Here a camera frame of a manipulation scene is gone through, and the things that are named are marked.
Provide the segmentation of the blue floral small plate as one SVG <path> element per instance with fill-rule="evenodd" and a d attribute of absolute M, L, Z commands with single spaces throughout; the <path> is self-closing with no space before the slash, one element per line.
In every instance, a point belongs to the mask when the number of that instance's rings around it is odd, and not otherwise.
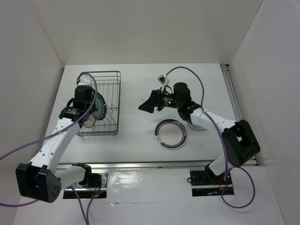
<path fill-rule="evenodd" d="M 96 120 L 103 120 L 106 117 L 106 113 L 107 107 L 105 99 L 100 93 L 97 92 L 92 115 Z"/>

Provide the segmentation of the orange sunburst plate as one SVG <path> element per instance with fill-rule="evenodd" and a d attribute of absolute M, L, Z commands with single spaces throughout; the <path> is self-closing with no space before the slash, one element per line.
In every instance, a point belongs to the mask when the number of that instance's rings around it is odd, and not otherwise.
<path fill-rule="evenodd" d="M 85 128 L 92 128 L 96 123 L 96 119 L 93 115 L 90 115 L 89 118 L 84 122 L 83 126 Z"/>

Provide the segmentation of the green red rimmed plate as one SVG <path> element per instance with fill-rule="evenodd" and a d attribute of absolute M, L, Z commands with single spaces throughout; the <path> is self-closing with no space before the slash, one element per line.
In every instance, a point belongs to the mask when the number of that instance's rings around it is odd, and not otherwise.
<path fill-rule="evenodd" d="M 185 126 L 174 119 L 165 119 L 159 122 L 154 130 L 157 143 L 168 150 L 181 148 L 188 139 Z"/>

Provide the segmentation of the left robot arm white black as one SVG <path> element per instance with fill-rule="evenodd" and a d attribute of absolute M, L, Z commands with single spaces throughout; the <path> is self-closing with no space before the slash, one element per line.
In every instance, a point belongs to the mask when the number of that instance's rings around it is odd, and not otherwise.
<path fill-rule="evenodd" d="M 53 203 L 61 190 L 78 183 L 87 187 L 92 183 L 91 167 L 74 163 L 62 172 L 56 172 L 66 148 L 77 135 L 85 121 L 97 110 L 97 92 L 89 85 L 78 85 L 75 96 L 59 114 L 53 133 L 41 150 L 27 163 L 16 168 L 20 195 Z"/>

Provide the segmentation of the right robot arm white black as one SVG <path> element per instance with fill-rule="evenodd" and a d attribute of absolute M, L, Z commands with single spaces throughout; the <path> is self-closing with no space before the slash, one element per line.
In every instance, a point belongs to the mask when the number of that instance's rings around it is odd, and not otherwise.
<path fill-rule="evenodd" d="M 210 184 L 216 183 L 221 177 L 227 178 L 231 169 L 241 167 L 261 150 L 246 120 L 228 120 L 205 110 L 202 105 L 192 100 L 186 83 L 176 83 L 172 94 L 162 89 L 153 90 L 138 109 L 154 113 L 155 110 L 161 111 L 165 107 L 177 109 L 182 120 L 220 137 L 224 153 L 205 167 L 204 177 Z"/>

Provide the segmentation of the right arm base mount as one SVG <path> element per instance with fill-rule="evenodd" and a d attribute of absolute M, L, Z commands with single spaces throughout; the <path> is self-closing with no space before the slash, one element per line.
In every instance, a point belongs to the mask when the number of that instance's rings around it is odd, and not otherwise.
<path fill-rule="evenodd" d="M 187 182 L 191 185 L 192 196 L 218 196 L 224 191 L 224 195 L 234 195 L 231 175 L 228 174 L 226 181 L 223 178 L 209 181 L 204 171 L 190 171 Z"/>

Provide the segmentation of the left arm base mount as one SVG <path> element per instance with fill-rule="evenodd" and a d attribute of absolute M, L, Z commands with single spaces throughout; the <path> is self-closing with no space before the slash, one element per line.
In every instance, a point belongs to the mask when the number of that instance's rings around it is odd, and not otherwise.
<path fill-rule="evenodd" d="M 92 173 L 91 179 L 87 186 L 82 186 L 79 183 L 73 184 L 71 187 L 77 192 L 81 199 L 105 199 L 107 197 L 107 172 Z"/>

